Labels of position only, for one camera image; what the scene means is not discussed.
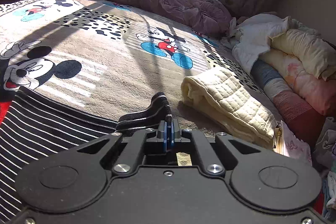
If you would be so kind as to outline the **navy white striped shirt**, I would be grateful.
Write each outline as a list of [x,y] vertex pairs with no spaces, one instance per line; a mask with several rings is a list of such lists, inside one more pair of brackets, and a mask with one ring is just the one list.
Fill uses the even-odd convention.
[[114,132],[131,136],[157,128],[171,118],[163,92],[154,94],[149,106],[125,114],[117,121],[56,102],[30,89],[20,89],[1,104],[1,223],[15,217],[22,204],[15,191],[19,171],[30,162],[76,147]]

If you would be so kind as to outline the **stack of folded clothes right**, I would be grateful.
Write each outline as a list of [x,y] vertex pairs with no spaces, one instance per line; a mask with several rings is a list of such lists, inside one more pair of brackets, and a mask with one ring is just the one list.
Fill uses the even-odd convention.
[[328,117],[315,144],[313,166],[322,177],[322,216],[335,223],[335,119]]

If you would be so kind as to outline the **folded cream quilted blanket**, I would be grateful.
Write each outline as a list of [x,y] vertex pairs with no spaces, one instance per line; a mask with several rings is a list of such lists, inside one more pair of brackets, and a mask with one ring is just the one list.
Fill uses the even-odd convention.
[[216,67],[181,83],[183,103],[222,125],[236,138],[273,149],[276,118],[235,74]]

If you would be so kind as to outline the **Mickey Mouse fleece blanket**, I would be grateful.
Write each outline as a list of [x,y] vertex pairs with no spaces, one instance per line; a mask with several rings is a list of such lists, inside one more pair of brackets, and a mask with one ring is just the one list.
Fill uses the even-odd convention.
[[183,103],[181,83],[216,67],[232,71],[279,124],[272,102],[230,52],[187,26],[102,0],[1,5],[1,104],[30,89],[117,121],[163,92],[180,125],[211,133],[224,127]]

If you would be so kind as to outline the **folded white purple-print cloth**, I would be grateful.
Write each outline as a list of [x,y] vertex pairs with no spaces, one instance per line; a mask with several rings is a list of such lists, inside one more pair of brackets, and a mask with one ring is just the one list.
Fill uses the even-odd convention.
[[299,140],[284,121],[278,124],[274,132],[273,151],[312,166],[310,146]]

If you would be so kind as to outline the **rolled bedding pile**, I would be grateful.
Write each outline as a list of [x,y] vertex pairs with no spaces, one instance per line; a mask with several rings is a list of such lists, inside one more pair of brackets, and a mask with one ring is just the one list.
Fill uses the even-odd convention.
[[273,14],[231,18],[222,43],[292,133],[313,147],[335,117],[335,48],[317,30]]

